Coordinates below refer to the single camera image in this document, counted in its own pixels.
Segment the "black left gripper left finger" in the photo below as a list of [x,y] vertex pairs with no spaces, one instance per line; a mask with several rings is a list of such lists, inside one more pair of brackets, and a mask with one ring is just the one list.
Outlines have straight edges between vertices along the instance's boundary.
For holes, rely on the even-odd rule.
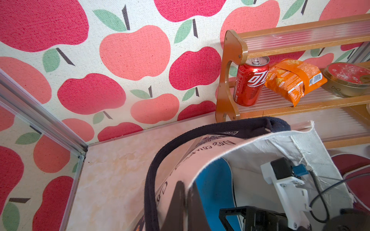
[[178,181],[161,231],[183,231],[185,212],[185,186]]

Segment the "white canvas tote bag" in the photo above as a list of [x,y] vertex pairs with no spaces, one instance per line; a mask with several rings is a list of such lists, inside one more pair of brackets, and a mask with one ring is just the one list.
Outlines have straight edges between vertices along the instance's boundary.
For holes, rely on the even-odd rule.
[[160,231],[178,181],[185,186],[184,230],[188,231],[187,197],[197,176],[223,158],[230,166],[236,207],[252,206],[284,213],[273,185],[265,181],[261,165],[285,157],[304,181],[311,211],[305,212],[313,231],[320,220],[352,208],[354,197],[342,182],[313,121],[289,125],[275,117],[229,121],[202,126],[167,143],[147,172],[144,214],[138,231]]

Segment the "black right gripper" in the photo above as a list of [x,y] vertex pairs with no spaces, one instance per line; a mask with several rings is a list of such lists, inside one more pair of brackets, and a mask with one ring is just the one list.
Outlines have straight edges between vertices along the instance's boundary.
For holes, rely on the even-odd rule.
[[291,231],[284,213],[252,206],[222,208],[219,219],[226,231]]

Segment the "maroon paddle case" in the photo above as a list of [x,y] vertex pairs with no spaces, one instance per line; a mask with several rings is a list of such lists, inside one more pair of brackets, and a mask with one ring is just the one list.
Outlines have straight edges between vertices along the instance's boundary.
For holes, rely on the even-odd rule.
[[344,179],[349,179],[346,186],[354,196],[354,208],[370,212],[370,159],[356,154],[337,154],[332,161]]

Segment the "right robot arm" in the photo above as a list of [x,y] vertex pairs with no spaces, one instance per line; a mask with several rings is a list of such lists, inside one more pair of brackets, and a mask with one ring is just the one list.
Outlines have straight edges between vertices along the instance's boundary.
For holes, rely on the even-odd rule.
[[[225,208],[219,211],[219,219],[225,230],[233,228],[227,220],[229,216],[242,216],[245,231],[290,231],[285,214],[256,207]],[[341,209],[340,215],[330,219],[324,231],[368,231],[370,215],[355,209]]]

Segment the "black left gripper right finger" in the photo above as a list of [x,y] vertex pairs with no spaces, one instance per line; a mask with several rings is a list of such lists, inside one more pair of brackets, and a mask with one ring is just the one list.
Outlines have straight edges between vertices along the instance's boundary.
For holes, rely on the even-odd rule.
[[211,231],[206,214],[203,209],[200,194],[194,182],[189,189],[188,197],[188,230],[189,231]]

